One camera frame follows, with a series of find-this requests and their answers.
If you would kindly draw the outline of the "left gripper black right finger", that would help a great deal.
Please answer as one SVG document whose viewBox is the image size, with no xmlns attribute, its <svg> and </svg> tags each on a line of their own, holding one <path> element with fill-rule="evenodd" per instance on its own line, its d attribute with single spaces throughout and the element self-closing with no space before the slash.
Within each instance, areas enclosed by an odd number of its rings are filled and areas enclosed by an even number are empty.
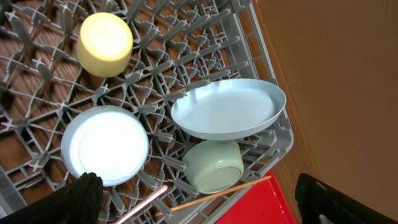
<svg viewBox="0 0 398 224">
<path fill-rule="evenodd" d="M 390 223 L 395 220 L 365 206 L 307 173 L 301 173 L 295 199 L 303 223 Z"/>
</svg>

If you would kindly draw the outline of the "light blue plate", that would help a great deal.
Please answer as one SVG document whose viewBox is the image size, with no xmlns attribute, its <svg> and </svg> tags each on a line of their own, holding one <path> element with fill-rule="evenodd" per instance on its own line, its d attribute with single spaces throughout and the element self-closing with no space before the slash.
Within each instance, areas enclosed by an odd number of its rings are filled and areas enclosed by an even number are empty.
<svg viewBox="0 0 398 224">
<path fill-rule="evenodd" d="M 286 106 L 275 84 L 239 78 L 213 82 L 187 92 L 171 108 L 173 121 L 187 134 L 207 140 L 235 140 L 271 126 Z"/>
</svg>

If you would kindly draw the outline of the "green bowl with food scraps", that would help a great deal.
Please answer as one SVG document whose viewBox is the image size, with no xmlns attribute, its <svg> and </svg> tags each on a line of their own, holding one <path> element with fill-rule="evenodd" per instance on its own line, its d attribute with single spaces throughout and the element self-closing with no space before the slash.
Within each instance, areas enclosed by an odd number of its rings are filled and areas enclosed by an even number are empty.
<svg viewBox="0 0 398 224">
<path fill-rule="evenodd" d="M 183 157 L 185 177 L 201 194 L 215 194 L 233 186 L 244 172 L 239 144 L 234 140 L 206 140 Z"/>
</svg>

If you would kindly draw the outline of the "light blue bowl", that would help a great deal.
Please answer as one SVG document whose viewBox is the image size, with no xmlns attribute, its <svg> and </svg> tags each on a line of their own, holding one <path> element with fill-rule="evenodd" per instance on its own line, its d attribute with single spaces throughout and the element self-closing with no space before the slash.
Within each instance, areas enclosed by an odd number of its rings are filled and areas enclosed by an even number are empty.
<svg viewBox="0 0 398 224">
<path fill-rule="evenodd" d="M 149 138 L 132 112 L 95 106 L 72 119 L 61 141 L 61 157 L 76 178 L 85 172 L 102 178 L 105 187 L 132 179 L 146 163 Z"/>
</svg>

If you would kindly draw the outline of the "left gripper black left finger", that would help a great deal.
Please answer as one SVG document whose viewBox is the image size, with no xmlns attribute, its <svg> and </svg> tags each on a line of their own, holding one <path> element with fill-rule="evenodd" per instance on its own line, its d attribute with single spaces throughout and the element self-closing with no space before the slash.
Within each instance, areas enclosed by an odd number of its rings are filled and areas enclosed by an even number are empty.
<svg viewBox="0 0 398 224">
<path fill-rule="evenodd" d="M 4 217 L 1 224 L 87 223 L 98 221 L 104 185 L 95 173 L 76 181 Z"/>
</svg>

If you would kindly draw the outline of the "wooden chopstick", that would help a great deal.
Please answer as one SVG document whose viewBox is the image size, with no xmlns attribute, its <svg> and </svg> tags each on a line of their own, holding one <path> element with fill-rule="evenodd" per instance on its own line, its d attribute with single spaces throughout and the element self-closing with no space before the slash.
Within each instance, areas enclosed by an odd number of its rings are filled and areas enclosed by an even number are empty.
<svg viewBox="0 0 398 224">
<path fill-rule="evenodd" d="M 178 205 L 178 206 L 176 206 L 176 207 L 172 207 L 170 210 L 171 210 L 172 212 L 175 212 L 175 211 L 177 211 L 177 210 L 181 210 L 181 209 L 183 209 L 183 208 L 187 208 L 187 207 L 196 205 L 196 204 L 198 204 L 198 203 L 206 202 L 206 201 L 211 200 L 211 199 L 213 199 L 213 198 L 217 198 L 217 197 L 220 197 L 220 196 L 222 196 L 222 195 L 226 195 L 226 194 L 229 194 L 229 193 L 231 193 L 231 192 L 235 192 L 235 191 L 237 191 L 237 190 L 241 190 L 241 189 L 244 189 L 244 188 L 246 188 L 246 187 L 250 187 L 250 186 L 252 186 L 252 185 L 255 185 L 255 184 L 257 184 L 257 183 L 263 182 L 263 181 L 268 180 L 268 179 L 270 179 L 270 178 L 271 178 L 271 176 L 270 176 L 270 175 L 267 175 L 267 176 L 262 177 L 262 178 L 260 178 L 260 179 L 252 180 L 252 181 L 250 181 L 250 182 L 245 182 L 245 183 L 243 183 L 243 184 L 239 184 L 239 185 L 230 187 L 230 188 L 228 188 L 228 189 L 226 189 L 226 190 L 222 190 L 222 191 L 220 191 L 220 192 L 217 192 L 217 193 L 214 193 L 214 194 L 207 195 L 207 196 L 205 196 L 205 197 L 196 199 L 196 200 L 194 200 L 194 201 L 187 202 L 187 203 L 184 203 L 184 204 L 182 204 L 182 205 Z"/>
</svg>

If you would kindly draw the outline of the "white plastic fork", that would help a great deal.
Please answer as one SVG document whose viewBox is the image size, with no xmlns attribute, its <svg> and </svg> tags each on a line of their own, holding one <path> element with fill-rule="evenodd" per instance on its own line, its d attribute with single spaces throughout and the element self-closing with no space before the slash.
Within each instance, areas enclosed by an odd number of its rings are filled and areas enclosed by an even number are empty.
<svg viewBox="0 0 398 224">
<path fill-rule="evenodd" d="M 130 211 L 128 211 L 125 215 L 123 215 L 121 218 L 119 218 L 112 224 L 123 224 L 125 221 L 127 221 L 129 218 L 131 218 L 139 210 L 143 209 L 146 205 L 150 204 L 153 200 L 155 200 L 161 194 L 166 192 L 167 189 L 168 189 L 168 186 L 163 185 L 159 189 L 153 191 L 143 201 L 139 202 L 135 207 L 133 207 Z"/>
</svg>

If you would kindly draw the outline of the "yellow plastic cup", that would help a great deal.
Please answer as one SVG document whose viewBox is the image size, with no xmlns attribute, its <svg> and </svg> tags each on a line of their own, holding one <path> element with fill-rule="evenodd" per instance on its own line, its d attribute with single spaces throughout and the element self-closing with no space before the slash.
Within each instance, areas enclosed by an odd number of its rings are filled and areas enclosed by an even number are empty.
<svg viewBox="0 0 398 224">
<path fill-rule="evenodd" d="M 114 77 L 122 73 L 131 58 L 131 29 L 120 17 L 97 12 L 82 23 L 76 44 L 80 65 L 97 77 Z"/>
</svg>

